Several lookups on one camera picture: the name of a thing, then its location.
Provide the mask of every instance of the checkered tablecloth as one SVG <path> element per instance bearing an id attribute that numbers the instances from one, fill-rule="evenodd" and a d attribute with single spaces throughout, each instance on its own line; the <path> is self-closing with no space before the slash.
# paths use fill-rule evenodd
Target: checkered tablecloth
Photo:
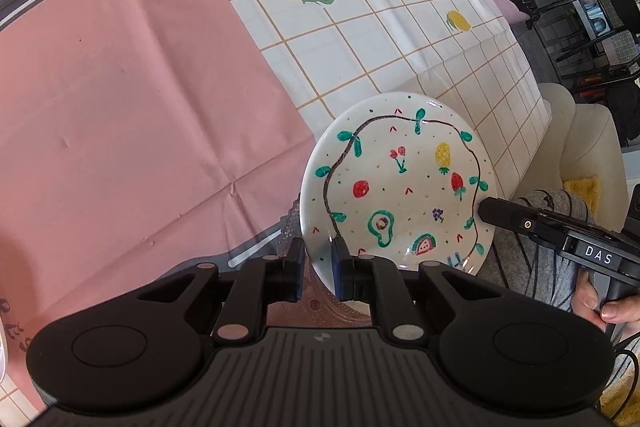
<path id="1" fill-rule="evenodd" d="M 478 131 L 513 193 L 550 115 L 492 0 L 230 1 L 316 138 L 376 93 L 425 93 Z"/>

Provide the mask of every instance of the white ceramic plate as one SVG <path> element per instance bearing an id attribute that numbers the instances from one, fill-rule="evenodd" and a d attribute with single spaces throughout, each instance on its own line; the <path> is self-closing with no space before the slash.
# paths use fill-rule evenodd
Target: white ceramic plate
<path id="1" fill-rule="evenodd" d="M 477 273 L 494 237 L 478 204 L 496 194 L 486 150 L 455 111 L 426 96 L 385 93 L 351 107 L 319 139 L 302 182 L 300 223 L 332 292 L 330 238 L 338 233 L 352 255 L 411 270 L 435 259 Z"/>

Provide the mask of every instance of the person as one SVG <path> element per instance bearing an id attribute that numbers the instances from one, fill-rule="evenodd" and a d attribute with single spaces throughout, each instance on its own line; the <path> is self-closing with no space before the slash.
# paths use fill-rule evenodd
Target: person
<path id="1" fill-rule="evenodd" d="M 565 190 L 535 190 L 514 201 L 593 222 L 584 201 Z M 626 323 L 621 340 L 640 331 L 640 295 L 609 302 L 598 313 L 595 311 L 598 293 L 589 281 L 587 270 L 510 230 L 495 229 L 494 242 L 478 277 L 555 308 L 572 311 L 602 331 L 607 323 Z M 636 339 L 626 349 L 638 354 L 639 346 L 640 339 Z M 629 357 L 617 357 L 606 389 L 617 384 L 630 367 L 633 365 Z"/>

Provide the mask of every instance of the pink mat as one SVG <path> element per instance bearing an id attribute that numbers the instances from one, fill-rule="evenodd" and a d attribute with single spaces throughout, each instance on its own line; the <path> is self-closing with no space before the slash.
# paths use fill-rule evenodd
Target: pink mat
<path id="1" fill-rule="evenodd" d="M 228 0 L 43 0 L 0 64 L 8 373 L 39 403 L 20 343 L 276 223 L 314 141 Z"/>

